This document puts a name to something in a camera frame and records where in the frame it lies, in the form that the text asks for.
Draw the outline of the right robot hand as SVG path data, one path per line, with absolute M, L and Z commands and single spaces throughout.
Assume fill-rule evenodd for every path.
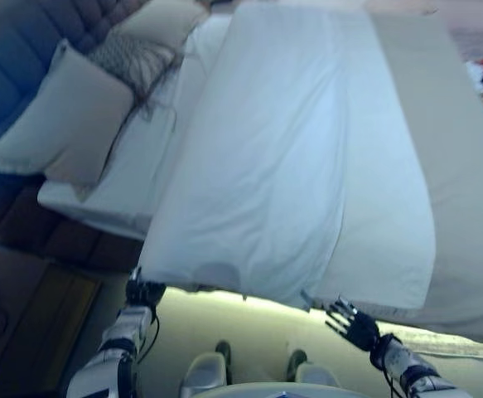
M 371 352 L 380 339 L 376 321 L 348 300 L 338 298 L 326 310 L 327 327 L 363 352 Z

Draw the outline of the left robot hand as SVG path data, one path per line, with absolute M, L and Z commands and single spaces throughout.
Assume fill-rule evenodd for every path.
M 157 308 L 166 291 L 165 284 L 145 280 L 140 266 L 134 268 L 126 284 L 126 304 L 129 306 L 148 307 L 151 311 Z

